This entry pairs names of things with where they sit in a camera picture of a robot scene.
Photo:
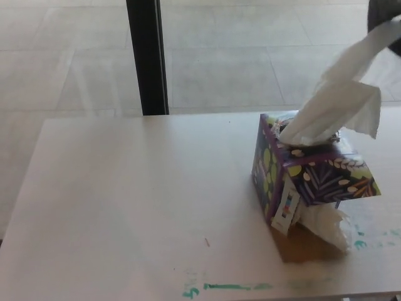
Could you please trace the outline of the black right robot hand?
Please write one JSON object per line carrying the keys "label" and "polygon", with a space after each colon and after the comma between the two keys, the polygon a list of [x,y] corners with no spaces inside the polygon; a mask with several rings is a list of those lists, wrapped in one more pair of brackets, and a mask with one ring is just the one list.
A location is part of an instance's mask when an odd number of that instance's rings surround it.
{"label": "black right robot hand", "polygon": [[400,1],[372,0],[368,2],[368,37],[400,58]]}

